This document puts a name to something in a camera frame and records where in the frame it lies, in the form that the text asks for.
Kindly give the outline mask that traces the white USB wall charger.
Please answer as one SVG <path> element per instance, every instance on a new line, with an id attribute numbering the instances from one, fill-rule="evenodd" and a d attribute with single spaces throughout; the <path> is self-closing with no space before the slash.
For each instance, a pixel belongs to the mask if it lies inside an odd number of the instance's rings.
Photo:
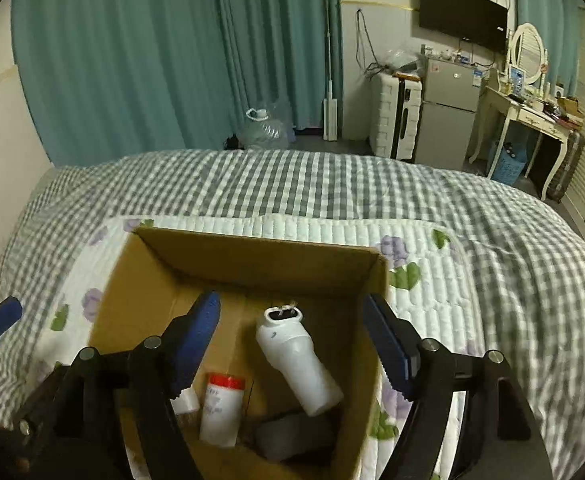
<path id="1" fill-rule="evenodd" d="M 178 416 L 197 413 L 200 410 L 200 403 L 197 393 L 193 387 L 181 391 L 175 398 L 170 400 L 173 411 Z"/>

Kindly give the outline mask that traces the teal curtain right side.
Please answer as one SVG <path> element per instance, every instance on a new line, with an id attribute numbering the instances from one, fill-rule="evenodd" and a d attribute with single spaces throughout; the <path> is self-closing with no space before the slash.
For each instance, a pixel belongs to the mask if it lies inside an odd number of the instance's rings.
<path id="1" fill-rule="evenodd" d="M 574 96 L 578 84 L 579 0 L 517 0 L 517 24 L 530 23 L 549 51 L 547 80 Z"/>

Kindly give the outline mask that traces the teal curtain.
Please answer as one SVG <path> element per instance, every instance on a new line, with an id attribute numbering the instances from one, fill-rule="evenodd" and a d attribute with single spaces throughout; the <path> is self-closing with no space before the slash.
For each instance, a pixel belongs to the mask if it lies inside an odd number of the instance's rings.
<path id="1" fill-rule="evenodd" d="M 12 0 L 12 50 L 56 166 L 221 148 L 247 110 L 276 105 L 317 128 L 325 0 Z M 341 87 L 339 0 L 331 11 Z"/>
<path id="2" fill-rule="evenodd" d="M 547 80 L 574 96 L 578 84 L 579 0 L 517 0 L 517 24 L 530 23 L 549 51 Z"/>

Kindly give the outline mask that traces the white handheld device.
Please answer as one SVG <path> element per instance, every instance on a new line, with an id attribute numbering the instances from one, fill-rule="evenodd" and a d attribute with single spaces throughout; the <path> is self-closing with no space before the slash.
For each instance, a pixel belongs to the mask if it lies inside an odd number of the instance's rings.
<path id="1" fill-rule="evenodd" d="M 314 350 L 302 324 L 303 314 L 293 304 L 263 312 L 256 339 L 265 359 L 285 378 L 303 411 L 319 416 L 343 400 L 343 392 Z"/>

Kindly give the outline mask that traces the blue laundry basket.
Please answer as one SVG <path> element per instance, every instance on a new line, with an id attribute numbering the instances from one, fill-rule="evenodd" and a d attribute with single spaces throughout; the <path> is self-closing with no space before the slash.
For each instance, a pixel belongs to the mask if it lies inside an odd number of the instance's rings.
<path id="1" fill-rule="evenodd" d="M 513 185 L 523 172 L 527 162 L 524 144 L 505 142 L 491 179 L 506 185 Z"/>

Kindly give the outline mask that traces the grey mini fridge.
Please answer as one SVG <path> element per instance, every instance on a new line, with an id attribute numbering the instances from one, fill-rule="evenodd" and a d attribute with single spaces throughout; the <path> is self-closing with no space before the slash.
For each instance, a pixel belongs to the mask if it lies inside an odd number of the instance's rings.
<path id="1" fill-rule="evenodd" d="M 478 110 L 483 72 L 428 58 L 422 92 L 416 164 L 461 170 Z"/>

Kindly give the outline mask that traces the white bottle red cap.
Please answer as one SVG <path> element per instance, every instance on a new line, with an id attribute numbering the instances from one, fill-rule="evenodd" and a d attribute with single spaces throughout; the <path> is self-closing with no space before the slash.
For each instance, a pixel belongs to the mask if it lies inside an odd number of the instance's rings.
<path id="1" fill-rule="evenodd" d="M 201 440 L 219 448 L 233 448 L 242 420 L 244 393 L 244 378 L 220 373 L 208 375 L 199 431 Z"/>

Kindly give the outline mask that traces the oval vanity mirror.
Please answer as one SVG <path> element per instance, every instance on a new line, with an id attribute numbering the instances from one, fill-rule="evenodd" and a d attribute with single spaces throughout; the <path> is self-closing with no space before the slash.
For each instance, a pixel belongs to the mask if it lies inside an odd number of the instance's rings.
<path id="1" fill-rule="evenodd" d="M 535 25 L 519 25 L 509 38 L 507 63 L 520 68 L 525 84 L 541 84 L 547 73 L 547 48 Z"/>

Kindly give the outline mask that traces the white suitcase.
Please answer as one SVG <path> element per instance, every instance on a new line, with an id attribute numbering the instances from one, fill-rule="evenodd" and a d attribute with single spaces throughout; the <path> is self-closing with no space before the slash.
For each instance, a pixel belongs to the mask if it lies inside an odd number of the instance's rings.
<path id="1" fill-rule="evenodd" d="M 422 81 L 417 76 L 378 73 L 371 85 L 370 142 L 374 155 L 412 159 L 419 130 Z"/>

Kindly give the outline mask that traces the white dressing table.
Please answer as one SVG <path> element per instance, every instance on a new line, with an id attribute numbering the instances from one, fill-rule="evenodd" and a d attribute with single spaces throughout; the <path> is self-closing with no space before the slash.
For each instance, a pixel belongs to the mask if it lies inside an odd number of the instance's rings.
<path id="1" fill-rule="evenodd" d="M 538 191 L 540 198 L 559 203 L 585 146 L 581 133 L 526 103 L 485 87 L 479 94 L 468 162 L 486 157 L 485 176 L 491 179 L 505 142 L 526 147 L 527 162 L 519 178 L 542 169 L 545 180 Z"/>

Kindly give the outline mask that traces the grey checked bedspread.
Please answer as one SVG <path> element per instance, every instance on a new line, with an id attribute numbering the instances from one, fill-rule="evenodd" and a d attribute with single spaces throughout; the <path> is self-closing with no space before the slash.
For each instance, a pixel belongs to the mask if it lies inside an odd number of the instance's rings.
<path id="1" fill-rule="evenodd" d="M 34 348 L 84 246 L 109 220 L 159 217 L 417 220 L 453 236 L 471 269 L 485 353 L 501 351 L 538 422 L 553 474 L 585 463 L 585 241 L 550 207 L 463 172 L 370 156 L 164 151 L 43 180 L 0 258 L 0 302 L 22 304 L 0 338 L 0 424 L 31 384 Z M 480 356 L 483 353 L 468 353 Z"/>

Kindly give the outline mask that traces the brown cardboard box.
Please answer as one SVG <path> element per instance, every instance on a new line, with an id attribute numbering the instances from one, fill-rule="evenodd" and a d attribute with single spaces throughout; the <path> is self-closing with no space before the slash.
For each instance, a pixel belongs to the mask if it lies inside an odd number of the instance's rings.
<path id="1" fill-rule="evenodd" d="M 373 248 L 142 228 L 117 259 L 90 343 L 104 353 L 130 350 L 161 334 L 202 292 L 217 292 L 220 323 L 194 387 L 203 392 L 212 373 L 244 378 L 242 435 L 249 437 L 259 422 L 298 408 L 256 338 L 266 309 L 294 302 L 317 356 L 343 390 L 336 441 L 325 453 L 278 464 L 246 443 L 217 448 L 187 431 L 189 456 L 207 479 L 352 479 L 381 371 L 362 322 L 362 302 L 371 292 L 387 292 L 387 272 L 386 259 Z"/>

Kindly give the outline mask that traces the clear water jug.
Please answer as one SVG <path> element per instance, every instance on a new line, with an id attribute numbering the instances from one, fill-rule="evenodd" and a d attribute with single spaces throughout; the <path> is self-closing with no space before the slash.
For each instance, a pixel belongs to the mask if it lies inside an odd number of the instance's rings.
<path id="1" fill-rule="evenodd" d="M 250 108 L 247 122 L 239 133 L 240 145 L 246 150 L 287 150 L 288 133 L 285 124 L 266 108 Z"/>

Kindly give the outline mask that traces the black wall television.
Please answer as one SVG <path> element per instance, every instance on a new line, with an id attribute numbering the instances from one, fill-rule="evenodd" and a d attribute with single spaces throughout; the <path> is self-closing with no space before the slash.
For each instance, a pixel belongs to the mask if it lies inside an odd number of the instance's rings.
<path id="1" fill-rule="evenodd" d="M 506 50 L 507 9 L 492 0 L 419 0 L 419 26 L 495 53 Z"/>

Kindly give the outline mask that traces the white flat mop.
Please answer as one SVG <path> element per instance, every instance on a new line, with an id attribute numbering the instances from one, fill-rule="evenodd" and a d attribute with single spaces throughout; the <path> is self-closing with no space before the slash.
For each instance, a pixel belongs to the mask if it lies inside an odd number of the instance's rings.
<path id="1" fill-rule="evenodd" d="M 332 61 L 332 34 L 331 34 L 331 11 L 329 11 L 329 0 L 324 2 L 325 12 L 325 96 L 323 100 L 323 140 L 336 142 L 338 140 L 338 102 L 334 96 L 333 61 Z"/>

